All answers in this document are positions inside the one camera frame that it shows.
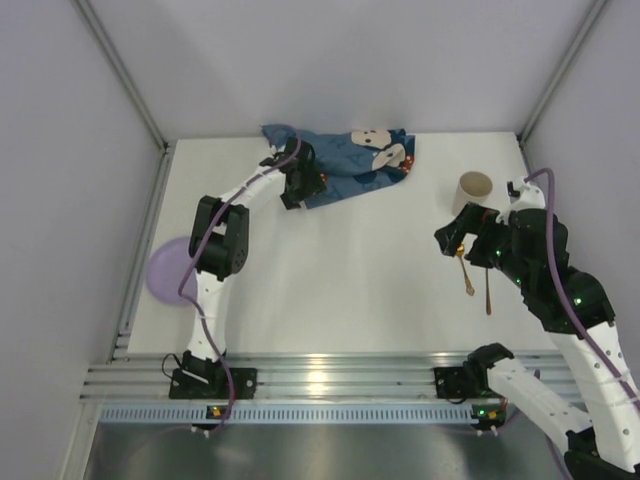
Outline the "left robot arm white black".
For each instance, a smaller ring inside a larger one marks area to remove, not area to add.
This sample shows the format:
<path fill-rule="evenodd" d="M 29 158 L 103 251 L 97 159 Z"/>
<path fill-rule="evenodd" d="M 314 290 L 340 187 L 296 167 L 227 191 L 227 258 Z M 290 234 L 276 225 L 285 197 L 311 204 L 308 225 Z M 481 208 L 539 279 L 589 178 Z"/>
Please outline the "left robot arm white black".
<path fill-rule="evenodd" d="M 195 372 L 221 361 L 231 287 L 249 256 L 251 216 L 274 199 L 294 210 L 324 192 L 315 159 L 310 143 L 290 137 L 240 185 L 199 200 L 188 244 L 191 262 L 178 286 L 179 297 L 195 309 L 185 369 Z"/>

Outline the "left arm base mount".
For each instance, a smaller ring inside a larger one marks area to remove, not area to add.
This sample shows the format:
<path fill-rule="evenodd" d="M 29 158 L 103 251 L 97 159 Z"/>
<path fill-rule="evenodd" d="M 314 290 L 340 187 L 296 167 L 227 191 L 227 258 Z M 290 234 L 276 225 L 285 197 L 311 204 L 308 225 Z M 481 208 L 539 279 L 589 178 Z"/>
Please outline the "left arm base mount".
<path fill-rule="evenodd" d="M 202 360 L 186 350 L 172 371 L 169 398 L 172 400 L 253 399 L 257 388 L 255 368 L 230 367 L 232 381 L 220 360 Z"/>

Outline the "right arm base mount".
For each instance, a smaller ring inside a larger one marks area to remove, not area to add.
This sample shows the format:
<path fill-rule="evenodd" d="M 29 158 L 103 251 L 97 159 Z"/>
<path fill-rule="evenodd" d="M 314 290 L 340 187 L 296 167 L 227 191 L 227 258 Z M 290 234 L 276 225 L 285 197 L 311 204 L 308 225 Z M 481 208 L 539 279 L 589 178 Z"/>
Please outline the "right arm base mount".
<path fill-rule="evenodd" d="M 489 388 L 485 371 L 474 367 L 454 366 L 433 369 L 439 399 L 462 403 L 469 399 L 498 398 Z"/>

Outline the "copper fork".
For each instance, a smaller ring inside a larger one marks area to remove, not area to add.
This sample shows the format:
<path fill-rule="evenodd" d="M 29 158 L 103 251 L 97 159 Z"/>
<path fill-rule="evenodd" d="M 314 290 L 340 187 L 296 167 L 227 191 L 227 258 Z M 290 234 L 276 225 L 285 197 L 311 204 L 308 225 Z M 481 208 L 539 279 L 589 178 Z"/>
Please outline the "copper fork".
<path fill-rule="evenodd" d="M 492 315 L 492 301 L 491 301 L 491 289 L 490 289 L 490 274 L 489 269 L 485 269 L 485 313 L 487 316 Z"/>

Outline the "purple plastic plate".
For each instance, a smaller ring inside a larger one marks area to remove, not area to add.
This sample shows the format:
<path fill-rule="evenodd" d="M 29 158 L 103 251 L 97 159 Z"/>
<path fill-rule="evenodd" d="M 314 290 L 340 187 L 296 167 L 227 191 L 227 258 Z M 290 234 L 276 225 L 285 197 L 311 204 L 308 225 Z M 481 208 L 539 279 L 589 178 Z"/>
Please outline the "purple plastic plate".
<path fill-rule="evenodd" d="M 189 237 L 178 237 L 160 246 L 148 262 L 146 286 L 158 301 L 172 306 L 188 306 L 190 302 L 178 292 L 187 268 L 191 263 L 189 256 Z M 192 299 L 197 298 L 198 286 L 193 269 L 183 288 L 183 293 Z"/>

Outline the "beige cup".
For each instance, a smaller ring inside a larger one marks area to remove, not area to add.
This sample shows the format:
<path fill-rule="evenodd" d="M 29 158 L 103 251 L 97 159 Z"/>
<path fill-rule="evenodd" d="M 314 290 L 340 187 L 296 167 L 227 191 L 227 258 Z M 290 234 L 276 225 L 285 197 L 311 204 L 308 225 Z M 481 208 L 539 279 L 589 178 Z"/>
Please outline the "beige cup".
<path fill-rule="evenodd" d="M 483 203 L 493 190 L 491 178 L 479 171 L 467 171 L 459 177 L 451 212 L 457 216 L 467 203 Z"/>

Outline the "gold ornate spoon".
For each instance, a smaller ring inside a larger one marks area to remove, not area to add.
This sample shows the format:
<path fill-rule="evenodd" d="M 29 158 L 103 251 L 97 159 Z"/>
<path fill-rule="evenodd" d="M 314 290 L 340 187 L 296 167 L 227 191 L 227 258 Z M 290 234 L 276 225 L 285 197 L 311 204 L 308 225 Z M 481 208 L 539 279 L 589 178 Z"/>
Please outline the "gold ornate spoon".
<path fill-rule="evenodd" d="M 475 289 L 473 287 L 472 281 L 468 275 L 466 266 L 465 266 L 465 262 L 464 262 L 464 254 L 465 254 L 465 246 L 463 244 L 460 244 L 457 249 L 456 249 L 456 258 L 458 259 L 461 269 L 462 269 L 462 273 L 463 273 L 463 279 L 464 279 L 464 284 L 465 284 L 465 292 L 467 295 L 469 296 L 474 296 L 475 295 Z"/>

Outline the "blue cartoon mouse placemat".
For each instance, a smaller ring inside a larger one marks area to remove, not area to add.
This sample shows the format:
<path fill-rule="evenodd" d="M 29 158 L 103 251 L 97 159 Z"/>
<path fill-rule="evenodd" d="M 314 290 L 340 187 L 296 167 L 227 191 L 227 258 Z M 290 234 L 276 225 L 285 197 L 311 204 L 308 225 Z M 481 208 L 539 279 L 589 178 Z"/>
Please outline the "blue cartoon mouse placemat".
<path fill-rule="evenodd" d="M 271 171 L 281 172 L 302 141 L 313 146 L 326 190 L 304 201 L 307 209 L 392 186 L 408 175 L 415 160 L 415 137 L 403 129 L 317 134 L 270 124 L 261 131 L 273 151 L 261 164 Z"/>

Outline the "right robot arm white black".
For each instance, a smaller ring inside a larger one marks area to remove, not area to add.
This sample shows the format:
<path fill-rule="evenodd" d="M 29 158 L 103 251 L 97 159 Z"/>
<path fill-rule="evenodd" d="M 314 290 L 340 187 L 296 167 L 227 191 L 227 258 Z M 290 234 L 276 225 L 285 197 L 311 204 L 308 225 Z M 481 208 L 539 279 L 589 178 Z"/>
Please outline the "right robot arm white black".
<path fill-rule="evenodd" d="M 440 252 L 453 257 L 474 236 L 466 262 L 494 269 L 518 288 L 566 361 L 585 407 L 565 401 L 500 343 L 475 349 L 459 367 L 436 368 L 437 396 L 452 404 L 508 401 L 547 436 L 574 479 L 636 479 L 639 389 L 613 307 L 602 284 L 569 262 L 568 230 L 554 213 L 555 185 L 542 191 L 534 179 L 508 183 L 503 211 L 467 203 L 434 237 Z"/>

